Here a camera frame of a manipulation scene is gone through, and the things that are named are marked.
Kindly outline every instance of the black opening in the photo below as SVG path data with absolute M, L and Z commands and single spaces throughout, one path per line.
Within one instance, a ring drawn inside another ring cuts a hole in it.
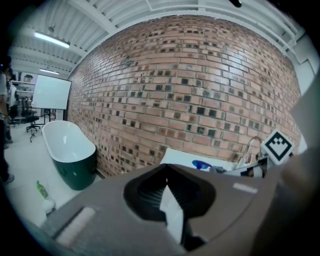
M 176 165 L 161 164 L 128 182 L 123 196 L 127 205 L 142 219 L 165 222 L 166 214 L 159 208 L 167 185 L 183 210 L 181 245 L 192 251 L 205 242 L 192 235 L 188 219 L 204 215 L 214 202 L 216 191 L 209 182 Z

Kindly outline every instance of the black office chair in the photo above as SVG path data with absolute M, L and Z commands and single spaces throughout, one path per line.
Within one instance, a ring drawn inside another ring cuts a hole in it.
M 17 105 L 13 105 L 11 108 L 10 108 L 10 112 L 9 112 L 9 116 L 11 118 L 11 121 L 10 121 L 10 125 L 13 125 L 13 127 L 16 127 L 16 125 L 19 124 L 19 122 L 17 122 L 15 120 L 15 118 L 17 117 L 18 115 L 18 106 Z
M 35 113 L 37 113 L 37 111 L 31 111 L 30 114 L 31 116 L 26 117 L 26 123 L 30 123 L 30 125 L 28 127 L 26 127 L 26 132 L 28 133 L 29 130 L 31 130 L 31 137 L 30 137 L 30 142 L 32 143 L 32 138 L 35 136 L 35 132 L 33 129 L 35 129 L 35 131 L 37 132 L 37 128 L 41 128 L 40 125 L 36 125 L 36 121 L 39 120 L 39 116 L 35 116 Z

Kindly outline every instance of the green bathtub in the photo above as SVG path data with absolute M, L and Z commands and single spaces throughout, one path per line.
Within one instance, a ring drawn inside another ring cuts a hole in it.
M 80 128 L 68 121 L 52 121 L 42 128 L 44 142 L 64 182 L 83 190 L 96 177 L 96 146 Z

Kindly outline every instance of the ceiling light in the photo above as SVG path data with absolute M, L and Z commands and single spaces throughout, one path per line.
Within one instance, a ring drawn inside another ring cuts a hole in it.
M 48 72 L 48 73 L 52 73 L 52 74 L 56 74 L 56 75 L 59 75 L 59 73 L 58 73 L 58 72 L 55 72 L 55 71 L 51 71 L 51 70 L 48 70 L 48 69 L 43 69 L 43 68 L 40 68 L 39 70 L 40 70 L 40 71 L 42 71 L 42 72 Z
M 62 41 L 62 40 L 60 40 L 60 39 L 58 39 L 56 37 L 53 37 L 51 35 L 47 35 L 47 34 L 44 34 L 44 33 L 38 32 L 38 31 L 35 31 L 33 35 L 36 38 L 40 38 L 40 39 L 49 41 L 51 43 L 54 43 L 54 44 L 59 45 L 59 46 L 63 46 L 65 48 L 69 48 L 69 46 L 70 46 L 70 44 L 65 42 L 65 41 Z
M 242 3 L 240 0 L 229 0 L 235 7 L 240 8 Z

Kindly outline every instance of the blue object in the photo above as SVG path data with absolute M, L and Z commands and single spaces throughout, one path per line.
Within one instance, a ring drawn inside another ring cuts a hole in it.
M 211 164 L 208 164 L 203 161 L 199 160 L 193 160 L 192 164 L 197 168 L 197 169 L 207 169 L 208 167 L 211 167 Z

